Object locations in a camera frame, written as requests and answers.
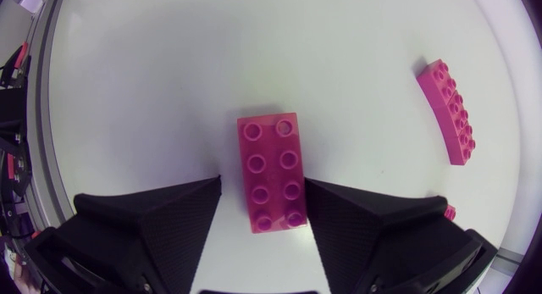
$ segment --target lego stud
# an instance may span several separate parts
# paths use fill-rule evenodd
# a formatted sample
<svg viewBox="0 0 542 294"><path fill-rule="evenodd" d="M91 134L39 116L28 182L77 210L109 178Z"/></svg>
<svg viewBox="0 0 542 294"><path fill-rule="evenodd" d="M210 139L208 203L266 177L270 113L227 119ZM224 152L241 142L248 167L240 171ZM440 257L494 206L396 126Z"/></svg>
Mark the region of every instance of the lego stud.
<svg viewBox="0 0 542 294"><path fill-rule="evenodd" d="M462 110L461 113L460 113L460 115L461 115L461 118L462 118L462 119L465 119L465 120L468 119L468 112L467 112L467 110Z"/></svg>
<svg viewBox="0 0 542 294"><path fill-rule="evenodd" d="M260 213L257 216L256 227L257 227L258 230L260 230L260 231L269 230L269 229L271 229L272 224L273 224L273 222L271 222L271 217L269 217L268 214Z"/></svg>
<svg viewBox="0 0 542 294"><path fill-rule="evenodd" d="M442 73L441 70L437 70L436 72L434 72L434 78L436 80L443 80L444 79L444 74Z"/></svg>
<svg viewBox="0 0 542 294"><path fill-rule="evenodd" d="M459 142L460 142L462 145L467 145L467 143L468 143L468 137L466 137L465 135L459 136Z"/></svg>
<svg viewBox="0 0 542 294"><path fill-rule="evenodd" d="M456 120L456 128L462 130L465 127L465 120L458 119Z"/></svg>
<svg viewBox="0 0 542 294"><path fill-rule="evenodd" d="M294 126L289 120L282 119L277 123L275 129L279 136L287 137L294 131Z"/></svg>
<svg viewBox="0 0 542 294"><path fill-rule="evenodd" d="M280 166L284 169L292 169L296 167L299 158L293 151L284 151L280 154Z"/></svg>
<svg viewBox="0 0 542 294"><path fill-rule="evenodd" d="M264 186L258 186L252 190L252 201L256 204L265 204L269 201L269 192Z"/></svg>
<svg viewBox="0 0 542 294"><path fill-rule="evenodd" d="M288 221L289 227L297 227L303 223L303 216L297 210L291 210L286 215L286 221Z"/></svg>
<svg viewBox="0 0 542 294"><path fill-rule="evenodd" d="M463 157L466 158L466 159L471 158L471 151L468 150L468 149L465 149L465 150L463 151Z"/></svg>
<svg viewBox="0 0 542 294"><path fill-rule="evenodd" d="M449 109L450 109L450 113L452 114L459 112L459 106L456 103L450 104Z"/></svg>
<svg viewBox="0 0 542 294"><path fill-rule="evenodd" d="M301 187L296 181L288 182L288 184L285 186L284 194L285 198L293 201L301 195Z"/></svg>
<svg viewBox="0 0 542 294"><path fill-rule="evenodd" d="M445 87L444 89L442 89L442 95L444 97L450 97L451 96L451 89L450 87Z"/></svg>
<svg viewBox="0 0 542 294"><path fill-rule="evenodd" d="M257 141L260 137L262 137L262 127L254 123L246 124L243 134L247 140Z"/></svg>
<svg viewBox="0 0 542 294"><path fill-rule="evenodd" d="M265 169L265 158L260 154L254 154L248 158L247 165L253 174L259 174Z"/></svg>
<svg viewBox="0 0 542 294"><path fill-rule="evenodd" d="M448 79L448 86L451 88L455 88L457 86L456 81L453 79Z"/></svg>
<svg viewBox="0 0 542 294"><path fill-rule="evenodd" d="M446 65L446 63L441 63L439 64L439 69L442 70L443 72L448 72L448 65Z"/></svg>
<svg viewBox="0 0 542 294"><path fill-rule="evenodd" d="M457 104L463 104L463 97L461 95L457 95L454 100Z"/></svg>

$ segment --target pink lego brick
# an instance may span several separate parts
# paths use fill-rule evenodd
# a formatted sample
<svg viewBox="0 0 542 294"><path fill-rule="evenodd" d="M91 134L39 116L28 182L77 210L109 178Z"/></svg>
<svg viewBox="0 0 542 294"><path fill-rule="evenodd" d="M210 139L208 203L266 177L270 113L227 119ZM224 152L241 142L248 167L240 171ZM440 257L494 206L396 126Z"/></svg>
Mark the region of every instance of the pink lego brick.
<svg viewBox="0 0 542 294"><path fill-rule="evenodd" d="M450 221L453 221L454 218L456 217L456 208L451 206L451 205L448 205L448 208L446 209L446 211L444 212L444 216L450 220Z"/></svg>
<svg viewBox="0 0 542 294"><path fill-rule="evenodd" d="M295 113L237 120L246 203L253 233L307 224Z"/></svg>
<svg viewBox="0 0 542 294"><path fill-rule="evenodd" d="M433 110L444 138L456 137L465 129L468 112L463 107L463 97L455 92L447 105Z"/></svg>
<svg viewBox="0 0 542 294"><path fill-rule="evenodd" d="M476 147L476 141L473 139L473 127L467 123L458 137L445 138L445 144L450 163L464 165L471 158Z"/></svg>
<svg viewBox="0 0 542 294"><path fill-rule="evenodd" d="M8 154L8 178L12 180L15 177L15 165L14 157L11 154Z"/></svg>
<svg viewBox="0 0 542 294"><path fill-rule="evenodd" d="M446 106L456 91L456 81L450 77L448 65L440 59L429 64L417 80L432 109Z"/></svg>

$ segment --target metal frame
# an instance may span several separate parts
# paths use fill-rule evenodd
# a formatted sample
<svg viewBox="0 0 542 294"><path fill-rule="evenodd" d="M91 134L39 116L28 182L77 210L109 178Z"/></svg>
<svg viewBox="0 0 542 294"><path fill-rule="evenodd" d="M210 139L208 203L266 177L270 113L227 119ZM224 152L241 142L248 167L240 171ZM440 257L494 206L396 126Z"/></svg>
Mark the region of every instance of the metal frame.
<svg viewBox="0 0 542 294"><path fill-rule="evenodd" d="M26 202L37 229L60 226L74 215L64 190L54 153L49 119L49 64L54 30L62 0L47 0L30 43L27 140L32 160L32 182Z"/></svg>

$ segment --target pink duplo block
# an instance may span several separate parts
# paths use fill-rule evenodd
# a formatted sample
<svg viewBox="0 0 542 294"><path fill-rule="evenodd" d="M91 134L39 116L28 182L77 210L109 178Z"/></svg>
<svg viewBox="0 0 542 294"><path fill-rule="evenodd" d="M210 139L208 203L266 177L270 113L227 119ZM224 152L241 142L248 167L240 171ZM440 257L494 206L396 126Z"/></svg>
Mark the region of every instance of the pink duplo block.
<svg viewBox="0 0 542 294"><path fill-rule="evenodd" d="M476 141L473 139L473 127L467 123L458 137L445 138L445 144L450 163L464 165L471 158L476 147Z"/></svg>
<svg viewBox="0 0 542 294"><path fill-rule="evenodd" d="M468 112L463 107L463 97L455 92L448 104L433 110L444 138L456 137L465 129Z"/></svg>
<svg viewBox="0 0 542 294"><path fill-rule="evenodd" d="M306 225L296 114L238 119L237 134L252 232Z"/></svg>
<svg viewBox="0 0 542 294"><path fill-rule="evenodd" d="M448 207L446 208L446 211L444 212L444 216L448 220L453 221L454 218L456 217L456 208L451 205L448 205Z"/></svg>
<svg viewBox="0 0 542 294"><path fill-rule="evenodd" d="M442 108L456 91L456 81L450 77L448 65L442 60L429 64L417 77L431 108Z"/></svg>

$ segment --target pink object edge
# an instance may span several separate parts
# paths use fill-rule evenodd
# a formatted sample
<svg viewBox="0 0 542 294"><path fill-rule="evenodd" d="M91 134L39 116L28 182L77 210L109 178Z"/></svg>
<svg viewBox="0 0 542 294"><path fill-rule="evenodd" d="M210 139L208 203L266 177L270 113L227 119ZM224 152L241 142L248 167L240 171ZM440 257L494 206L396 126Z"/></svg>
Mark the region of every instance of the pink object edge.
<svg viewBox="0 0 542 294"><path fill-rule="evenodd" d="M8 154L8 178L12 180L15 177L15 165L14 157L11 154Z"/></svg>
<svg viewBox="0 0 542 294"><path fill-rule="evenodd" d="M444 216L448 220L453 221L454 218L456 217L456 208L451 205L448 205L448 207L446 208L446 211L444 212Z"/></svg>

